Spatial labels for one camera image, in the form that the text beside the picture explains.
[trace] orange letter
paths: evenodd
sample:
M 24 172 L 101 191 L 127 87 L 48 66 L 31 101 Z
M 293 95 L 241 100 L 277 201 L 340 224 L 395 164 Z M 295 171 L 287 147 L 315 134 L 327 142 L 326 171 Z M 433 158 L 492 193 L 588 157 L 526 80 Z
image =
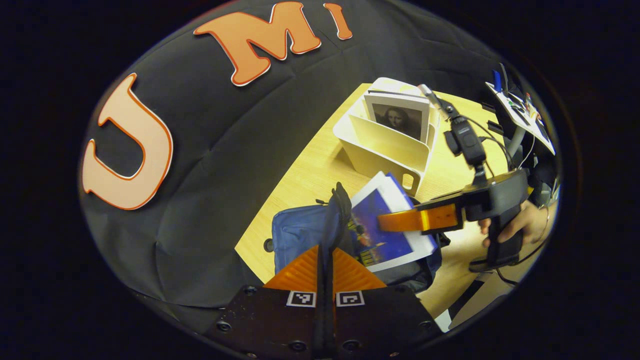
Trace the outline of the orange letter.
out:
M 131 92 L 135 80 L 133 73 L 116 87 L 100 111 L 98 125 L 110 120 L 140 145 L 140 168 L 130 177 L 111 170 L 96 157 L 94 139 L 86 146 L 82 166 L 84 192 L 93 192 L 124 210 L 138 209 L 151 200 L 169 171 L 173 154 L 169 129 Z
M 251 44 L 278 60 L 287 58 L 287 34 L 294 54 L 320 47 L 322 42 L 309 27 L 302 8 L 296 1 L 277 3 L 271 9 L 269 22 L 241 12 L 230 13 L 203 24 L 193 33 L 209 33 L 216 38 L 236 68 L 231 82 L 245 86 L 271 67 L 269 58 L 259 57 Z
M 342 7 L 340 5 L 325 3 L 323 6 L 329 10 L 331 16 L 333 17 L 333 22 L 335 22 L 335 27 L 338 28 L 338 38 L 340 40 L 347 40 L 353 36 L 351 30 L 347 26 L 347 22 L 344 20 L 344 16 L 342 15 Z

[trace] human hand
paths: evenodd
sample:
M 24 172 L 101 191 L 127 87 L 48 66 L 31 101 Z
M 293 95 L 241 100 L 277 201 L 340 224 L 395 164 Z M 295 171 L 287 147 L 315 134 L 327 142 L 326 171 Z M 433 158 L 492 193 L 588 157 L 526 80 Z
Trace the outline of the human hand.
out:
M 547 209 L 538 209 L 532 202 L 525 200 L 520 204 L 520 212 L 498 235 L 498 242 L 504 243 L 522 229 L 522 245 L 537 242 L 543 235 L 547 226 Z M 488 234 L 491 219 L 478 221 L 480 233 Z M 483 247 L 489 247 L 491 241 L 485 238 Z

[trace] wooden table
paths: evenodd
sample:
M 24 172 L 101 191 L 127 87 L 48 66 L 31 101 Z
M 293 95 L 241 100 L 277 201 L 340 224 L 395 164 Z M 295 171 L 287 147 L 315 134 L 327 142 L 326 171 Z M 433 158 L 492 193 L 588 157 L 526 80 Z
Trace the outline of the wooden table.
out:
M 264 240 L 271 237 L 271 221 L 281 210 L 315 204 L 315 199 L 329 200 L 331 189 L 340 181 L 349 196 L 357 193 L 370 178 L 355 172 L 338 138 L 333 135 L 333 126 L 371 84 L 360 85 L 338 110 L 326 121 L 300 153 L 267 201 L 244 232 L 236 245 L 236 251 L 263 281 L 274 276 L 274 255 L 264 251 Z M 497 122 L 495 114 L 482 109 L 476 102 L 461 97 L 436 92 L 451 102 L 456 109 L 482 125 L 487 120 Z M 472 124 L 479 136 L 486 133 Z M 453 192 L 471 183 L 474 171 L 467 167 L 463 156 L 454 157 L 444 139 L 449 124 L 442 122 L 438 130 L 433 157 L 424 182 L 418 189 L 416 199 L 426 201 L 438 195 Z M 483 143 L 487 161 L 495 175 L 507 172 L 506 160 L 500 147 L 492 141 Z M 465 228 L 447 233 L 451 244 L 442 249 L 442 267 L 434 283 L 417 296 L 435 318 L 451 306 L 468 288 L 477 274 L 467 270 L 471 259 L 486 254 L 481 242 L 484 238 L 475 223 L 466 223 Z

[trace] letter m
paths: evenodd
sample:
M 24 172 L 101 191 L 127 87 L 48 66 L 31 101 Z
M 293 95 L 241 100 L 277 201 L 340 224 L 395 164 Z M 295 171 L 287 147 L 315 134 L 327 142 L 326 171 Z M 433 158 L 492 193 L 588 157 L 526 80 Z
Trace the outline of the letter m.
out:
M 216 38 L 236 68 L 231 82 L 245 86 L 271 67 L 269 58 L 258 56 L 252 44 L 278 60 L 287 58 L 287 34 L 294 54 L 306 53 L 322 44 L 309 27 L 302 8 L 297 1 L 277 3 L 271 9 L 269 22 L 242 12 L 230 13 L 201 25 L 193 33 L 209 33 Z

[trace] white desk organizer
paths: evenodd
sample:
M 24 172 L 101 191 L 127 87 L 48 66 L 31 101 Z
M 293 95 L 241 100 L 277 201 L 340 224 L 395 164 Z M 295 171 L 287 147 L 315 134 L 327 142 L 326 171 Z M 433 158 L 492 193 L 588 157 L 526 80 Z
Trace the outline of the white desk organizer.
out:
M 369 90 L 383 90 L 410 95 L 422 95 L 413 85 L 389 78 L 379 78 Z M 433 105 L 429 112 L 427 143 L 370 120 L 365 110 L 364 95 L 349 108 L 333 127 L 354 169 L 373 177 L 379 171 L 391 173 L 403 184 L 407 194 L 418 192 L 438 138 L 440 116 Z

